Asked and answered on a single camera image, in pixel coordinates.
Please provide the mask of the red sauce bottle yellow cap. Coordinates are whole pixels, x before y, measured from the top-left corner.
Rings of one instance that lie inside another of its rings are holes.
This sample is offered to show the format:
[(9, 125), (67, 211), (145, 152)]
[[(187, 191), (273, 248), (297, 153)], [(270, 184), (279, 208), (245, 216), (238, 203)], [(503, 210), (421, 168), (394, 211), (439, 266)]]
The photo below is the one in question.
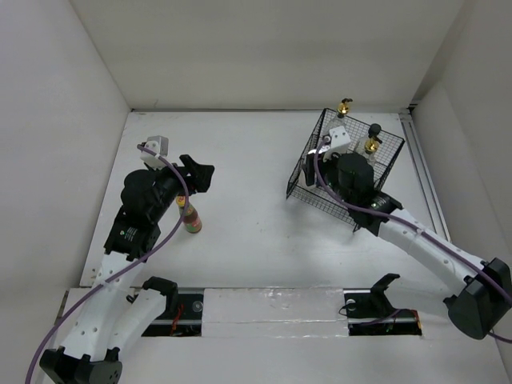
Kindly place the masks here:
[(189, 202), (186, 206), (186, 199), (184, 196), (177, 196), (175, 202), (178, 207), (178, 212), (184, 215), (182, 224), (187, 232), (196, 234), (202, 229), (202, 221), (194, 205)]

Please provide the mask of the dark oil bottle gold spout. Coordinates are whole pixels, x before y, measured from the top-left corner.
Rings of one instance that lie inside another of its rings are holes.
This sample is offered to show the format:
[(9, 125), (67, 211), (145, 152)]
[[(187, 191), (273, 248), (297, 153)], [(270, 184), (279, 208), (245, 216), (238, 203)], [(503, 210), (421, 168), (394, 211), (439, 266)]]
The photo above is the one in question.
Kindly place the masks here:
[(326, 130), (332, 130), (334, 128), (338, 128), (345, 124), (345, 117), (348, 115), (350, 110), (350, 104), (352, 103), (352, 98), (344, 98), (340, 101), (336, 115), (328, 121), (326, 125)]

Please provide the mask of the clear oil bottle gold spout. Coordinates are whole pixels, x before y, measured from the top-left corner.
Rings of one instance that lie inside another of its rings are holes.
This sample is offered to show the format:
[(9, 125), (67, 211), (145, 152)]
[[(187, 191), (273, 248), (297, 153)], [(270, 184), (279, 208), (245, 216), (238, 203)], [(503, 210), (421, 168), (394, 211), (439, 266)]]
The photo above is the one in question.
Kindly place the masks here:
[(362, 156), (371, 166), (374, 166), (376, 163), (376, 153), (380, 144), (381, 141), (378, 138), (368, 138), (363, 144)]

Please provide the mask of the black cap vinegar bottle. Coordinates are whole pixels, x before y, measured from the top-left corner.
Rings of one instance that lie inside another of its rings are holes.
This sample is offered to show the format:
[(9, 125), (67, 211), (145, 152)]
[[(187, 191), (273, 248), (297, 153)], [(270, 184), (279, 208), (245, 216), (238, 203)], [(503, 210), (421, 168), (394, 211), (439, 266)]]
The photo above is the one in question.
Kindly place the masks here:
[(365, 136), (360, 137), (360, 139), (356, 142), (354, 151), (361, 154), (363, 144), (364, 144), (365, 140), (367, 140), (368, 138), (378, 138), (382, 144), (382, 140), (379, 137), (381, 131), (382, 131), (382, 128), (379, 124), (377, 124), (377, 123), (371, 124), (370, 127), (368, 128), (367, 134)]

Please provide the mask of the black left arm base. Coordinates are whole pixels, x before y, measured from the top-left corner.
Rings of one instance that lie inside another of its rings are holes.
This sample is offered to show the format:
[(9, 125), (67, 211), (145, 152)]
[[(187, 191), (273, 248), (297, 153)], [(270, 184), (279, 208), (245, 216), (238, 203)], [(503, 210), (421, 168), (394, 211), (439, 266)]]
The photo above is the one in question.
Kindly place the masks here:
[(126, 300), (133, 304), (139, 291), (156, 289), (166, 297), (166, 309), (142, 333), (143, 337), (199, 337), (202, 332), (204, 289), (179, 288), (176, 282), (151, 277), (141, 288), (133, 288)]

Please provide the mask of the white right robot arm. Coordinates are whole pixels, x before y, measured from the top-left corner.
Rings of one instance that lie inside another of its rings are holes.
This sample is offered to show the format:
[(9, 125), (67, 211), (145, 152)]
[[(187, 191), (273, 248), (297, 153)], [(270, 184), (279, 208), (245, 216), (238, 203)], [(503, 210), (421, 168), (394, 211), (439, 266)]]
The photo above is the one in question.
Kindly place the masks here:
[(316, 184), (347, 209), (357, 226), (393, 244), (435, 274), (449, 288), (443, 299), (452, 324), (481, 340), (511, 309), (511, 271), (456, 247), (418, 222), (403, 205), (374, 188), (374, 171), (356, 153), (312, 150), (306, 156), (306, 184)]

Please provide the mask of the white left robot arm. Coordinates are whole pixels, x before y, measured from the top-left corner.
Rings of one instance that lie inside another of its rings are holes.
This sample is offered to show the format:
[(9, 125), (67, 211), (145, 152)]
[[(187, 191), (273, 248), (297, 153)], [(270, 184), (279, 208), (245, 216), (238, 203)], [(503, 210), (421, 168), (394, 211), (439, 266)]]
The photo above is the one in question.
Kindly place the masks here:
[(210, 188), (214, 166), (188, 154), (180, 166), (149, 151), (141, 170), (129, 173), (105, 253), (91, 290), (75, 304), (79, 315), (60, 346), (47, 349), (40, 368), (55, 383), (117, 383), (122, 359), (157, 317), (178, 311), (175, 282), (151, 277), (139, 294), (128, 291), (147, 259), (163, 245), (159, 220), (177, 197)]

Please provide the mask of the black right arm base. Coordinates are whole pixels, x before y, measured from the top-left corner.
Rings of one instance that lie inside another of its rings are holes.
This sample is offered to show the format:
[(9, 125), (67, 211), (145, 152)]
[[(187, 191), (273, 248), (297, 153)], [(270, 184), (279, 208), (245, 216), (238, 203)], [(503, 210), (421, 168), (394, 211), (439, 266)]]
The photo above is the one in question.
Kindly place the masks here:
[(418, 312), (394, 308), (385, 295), (399, 278), (399, 274), (386, 274), (371, 288), (343, 290), (344, 303), (338, 314), (347, 319), (349, 336), (422, 336)]

